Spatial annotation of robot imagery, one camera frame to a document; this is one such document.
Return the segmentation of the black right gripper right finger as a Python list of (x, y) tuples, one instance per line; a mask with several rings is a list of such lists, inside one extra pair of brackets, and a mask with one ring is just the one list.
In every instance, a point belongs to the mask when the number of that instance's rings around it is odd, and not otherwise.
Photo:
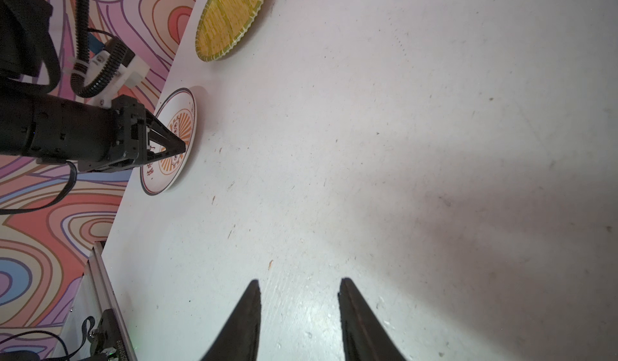
[(345, 360), (405, 360), (351, 278), (341, 280), (338, 300)]

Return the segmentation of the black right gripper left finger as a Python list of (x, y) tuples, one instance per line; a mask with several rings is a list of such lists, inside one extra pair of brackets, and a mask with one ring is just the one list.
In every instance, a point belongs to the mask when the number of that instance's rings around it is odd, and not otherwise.
[(203, 361), (255, 361), (262, 321), (261, 290), (258, 280), (252, 280), (236, 304)]

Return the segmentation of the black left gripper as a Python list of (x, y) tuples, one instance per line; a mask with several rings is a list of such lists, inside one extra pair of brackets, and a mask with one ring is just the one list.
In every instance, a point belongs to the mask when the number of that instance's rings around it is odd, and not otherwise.
[[(153, 152), (151, 143), (162, 150)], [(75, 161), (82, 172), (116, 172), (172, 158), (185, 142), (129, 96), (99, 108), (50, 95), (1, 94), (1, 154), (44, 164)]]

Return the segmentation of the small orange sunburst plate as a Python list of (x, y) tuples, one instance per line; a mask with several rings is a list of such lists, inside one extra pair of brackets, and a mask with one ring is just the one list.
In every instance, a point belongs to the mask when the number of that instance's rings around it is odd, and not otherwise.
[(188, 160), (196, 136), (196, 99), (189, 88), (172, 92), (154, 113), (149, 136), (149, 155), (140, 168), (142, 189), (149, 196), (169, 189)]

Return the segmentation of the yellow green woven tray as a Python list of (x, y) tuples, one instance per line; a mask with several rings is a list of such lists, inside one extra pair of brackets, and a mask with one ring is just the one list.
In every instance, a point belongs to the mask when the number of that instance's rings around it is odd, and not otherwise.
[(265, 0), (207, 0), (196, 28), (195, 50), (204, 62), (227, 55), (253, 24)]

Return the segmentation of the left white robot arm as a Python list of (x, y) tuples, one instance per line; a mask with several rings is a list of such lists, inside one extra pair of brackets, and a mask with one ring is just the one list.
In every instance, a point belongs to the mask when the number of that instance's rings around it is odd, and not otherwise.
[(76, 0), (77, 58), (69, 73), (72, 91), (88, 103), (52, 94), (62, 80), (52, 12), (45, 0), (1, 0), (1, 153), (83, 172), (130, 170), (185, 153), (185, 142), (135, 98), (100, 102), (129, 49), (112, 37), (101, 70), (90, 73), (89, 0)]

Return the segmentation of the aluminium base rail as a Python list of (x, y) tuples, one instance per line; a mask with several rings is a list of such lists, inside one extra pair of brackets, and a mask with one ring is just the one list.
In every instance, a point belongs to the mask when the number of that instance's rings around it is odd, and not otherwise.
[(77, 282), (77, 294), (66, 306), (61, 329), (62, 344), (53, 358), (72, 360), (136, 360), (134, 347), (102, 258), (103, 242), (97, 242)]

